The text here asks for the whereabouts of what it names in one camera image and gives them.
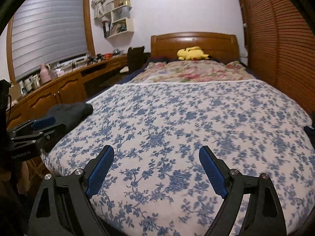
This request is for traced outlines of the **person's left hand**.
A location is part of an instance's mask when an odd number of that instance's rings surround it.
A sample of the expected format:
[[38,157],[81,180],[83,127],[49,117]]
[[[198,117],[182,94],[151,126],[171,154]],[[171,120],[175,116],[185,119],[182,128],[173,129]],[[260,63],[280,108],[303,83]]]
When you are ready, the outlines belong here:
[[1,165],[1,197],[8,197],[12,192],[24,195],[30,185],[27,162]]

